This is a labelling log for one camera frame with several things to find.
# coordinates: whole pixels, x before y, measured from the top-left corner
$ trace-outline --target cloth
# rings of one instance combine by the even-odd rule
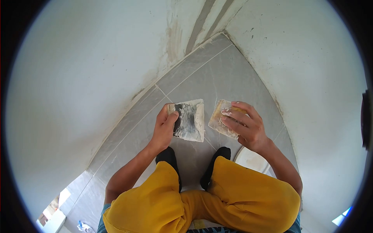
[[[105,211],[111,206],[111,203],[105,204],[104,207],[102,208],[101,211],[101,217],[98,222],[98,227],[97,227],[97,233],[107,233],[104,221],[102,220],[102,215],[105,213]]]
[[[286,182],[219,156],[209,188],[179,193],[176,171],[160,161],[139,187],[103,214],[109,233],[187,232],[195,219],[251,233],[283,233],[295,222],[300,197]]]
[[[105,204],[101,212],[100,222],[98,223],[97,233],[107,233],[104,221],[102,220],[102,215],[111,206],[111,203]],[[186,233],[239,233],[239,231],[228,229],[227,227],[207,227],[196,230],[187,230]],[[285,233],[301,233],[300,225],[300,212],[293,225]]]

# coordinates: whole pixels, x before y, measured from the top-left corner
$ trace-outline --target black sock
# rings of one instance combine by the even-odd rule
[[[200,179],[201,187],[207,191],[207,188],[209,187],[209,183],[212,176],[212,171],[214,170],[214,163],[218,156],[223,156],[224,158],[230,160],[231,159],[231,150],[228,147],[220,147],[214,156],[211,159],[211,162],[208,166],[208,168],[205,171],[205,174],[203,174],[202,178]]]
[[[159,161],[165,161],[175,169],[176,173],[179,176],[179,192],[180,192],[181,187],[182,187],[181,179],[180,179],[178,164],[176,162],[175,152],[173,151],[173,149],[171,147],[167,147],[167,149],[159,153],[156,157],[156,163],[158,163]]]

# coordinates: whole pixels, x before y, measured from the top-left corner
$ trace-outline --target sponge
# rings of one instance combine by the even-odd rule
[[[213,130],[218,131],[221,134],[224,134],[225,136],[228,136],[228,137],[233,138],[233,139],[238,139],[238,134],[235,133],[232,129],[228,128],[222,122],[222,120],[220,119],[223,116],[222,110],[224,110],[224,109],[226,109],[226,110],[233,109],[233,110],[240,111],[240,112],[246,114],[245,110],[233,107],[232,102],[226,101],[226,100],[219,100],[219,102],[217,103],[217,105],[215,107],[215,110],[212,113],[212,116],[210,118],[209,127],[212,128]]]

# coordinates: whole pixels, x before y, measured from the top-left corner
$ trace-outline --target shirt sleeve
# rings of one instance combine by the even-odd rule
[[[285,233],[301,233],[301,213],[298,213],[293,225]]]
[[[105,213],[105,211],[111,206],[111,203],[107,203],[104,205],[104,208],[102,208],[101,212],[101,218],[100,221],[98,222],[98,227],[97,227],[97,233],[107,233],[104,221],[102,220],[102,215]]]

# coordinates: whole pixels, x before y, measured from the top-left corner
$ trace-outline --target blue shirt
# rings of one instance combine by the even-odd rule
[[[105,211],[111,206],[111,203],[105,204],[104,208],[101,212],[101,218],[98,223],[97,233],[107,233],[104,221],[102,220],[102,215],[105,213]],[[285,231],[285,233],[301,233],[301,213],[298,213],[298,216],[293,223],[293,225]],[[227,227],[209,227],[204,229],[198,229],[198,230],[187,230],[187,233],[239,233],[237,230],[232,230]]]

